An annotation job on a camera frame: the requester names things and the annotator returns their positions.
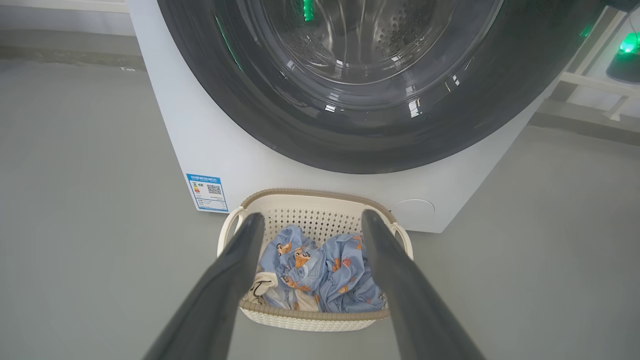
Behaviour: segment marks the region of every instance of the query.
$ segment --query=washing machine door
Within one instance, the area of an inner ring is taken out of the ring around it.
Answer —
[[[350,174],[482,140],[562,71],[599,0],[159,0],[218,105],[291,159]]]

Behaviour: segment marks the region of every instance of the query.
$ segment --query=qr code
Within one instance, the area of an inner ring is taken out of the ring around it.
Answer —
[[[207,190],[209,191],[209,193],[216,193],[218,195],[221,195],[222,192],[220,191],[220,186],[218,185],[207,185]]]

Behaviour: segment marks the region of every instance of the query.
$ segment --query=blue label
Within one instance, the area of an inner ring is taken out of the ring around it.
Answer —
[[[198,209],[228,212],[225,192],[219,177],[186,174]]]

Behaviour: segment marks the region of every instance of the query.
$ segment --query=cartoon print fabric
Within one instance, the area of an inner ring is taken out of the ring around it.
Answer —
[[[378,311],[384,305],[360,234],[336,235],[316,247],[302,229],[289,225],[267,244],[259,265],[256,279],[268,272],[278,283],[252,301],[261,297],[270,306],[304,311],[317,304],[315,311],[327,313]]]

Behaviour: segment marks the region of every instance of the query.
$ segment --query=laundry basket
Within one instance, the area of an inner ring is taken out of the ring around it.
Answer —
[[[231,238],[229,235],[234,221],[237,219],[237,225],[233,230],[236,232],[246,216],[251,213],[262,213],[264,216],[265,229],[260,248],[262,256],[267,244],[287,225],[300,227],[307,238],[319,243],[324,243],[336,234],[361,233],[360,217],[366,209],[375,210],[391,233],[399,235],[401,245],[409,258],[413,259],[413,249],[406,231],[397,224],[391,212],[377,202],[339,193],[293,189],[270,189],[254,193],[242,203],[242,206],[233,210],[220,232],[218,256],[222,254],[226,241]],[[240,300],[239,306],[242,312],[255,322],[303,331],[359,330],[389,316],[386,301],[381,311],[350,314],[279,309],[248,302],[244,298]]]

